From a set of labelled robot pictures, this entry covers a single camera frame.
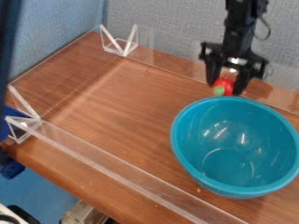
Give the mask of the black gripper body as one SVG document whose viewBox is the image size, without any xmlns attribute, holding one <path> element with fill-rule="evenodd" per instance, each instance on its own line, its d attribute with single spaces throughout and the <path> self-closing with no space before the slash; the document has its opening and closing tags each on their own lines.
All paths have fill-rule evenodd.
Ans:
<svg viewBox="0 0 299 224">
<path fill-rule="evenodd" d="M 205 61 L 205 64 L 206 64 L 206 58 L 209 56 L 217 56 L 218 58 L 222 59 L 222 67 L 229 67 L 238 71 L 241 71 L 241 69 L 245 68 L 246 66 L 243 64 L 235 64 L 233 62 L 233 59 L 245 60 L 251 65 L 253 68 L 251 76 L 260 79 L 264 78 L 269 60 L 258 56 L 251 50 L 249 50 L 246 54 L 242 56 L 226 55 L 222 52 L 222 44 L 203 42 L 201 44 L 199 59 Z"/>
</svg>

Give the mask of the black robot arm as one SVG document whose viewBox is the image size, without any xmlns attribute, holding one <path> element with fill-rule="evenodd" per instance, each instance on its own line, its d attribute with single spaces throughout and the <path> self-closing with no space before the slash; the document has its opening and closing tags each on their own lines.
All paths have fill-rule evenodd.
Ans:
<svg viewBox="0 0 299 224">
<path fill-rule="evenodd" d="M 202 42 L 199 59 L 206 64 L 206 81 L 217 96 L 241 95 L 253 78 L 264 79 L 269 60 L 251 50 L 258 20 L 269 0 L 226 0 L 225 38 L 221 44 Z"/>
</svg>

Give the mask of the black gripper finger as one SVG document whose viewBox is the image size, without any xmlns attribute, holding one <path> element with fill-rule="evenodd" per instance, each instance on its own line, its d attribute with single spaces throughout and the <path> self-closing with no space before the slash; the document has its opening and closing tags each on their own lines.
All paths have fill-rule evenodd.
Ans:
<svg viewBox="0 0 299 224">
<path fill-rule="evenodd" d="M 250 80 L 251 80 L 251 69 L 242 68 L 234 83 L 234 91 L 233 91 L 234 95 L 242 94 L 243 90 L 247 88 Z"/>
<path fill-rule="evenodd" d="M 222 59 L 217 56 L 209 56 L 206 58 L 206 74 L 207 83 L 211 86 L 217 79 L 221 77 Z"/>
</svg>

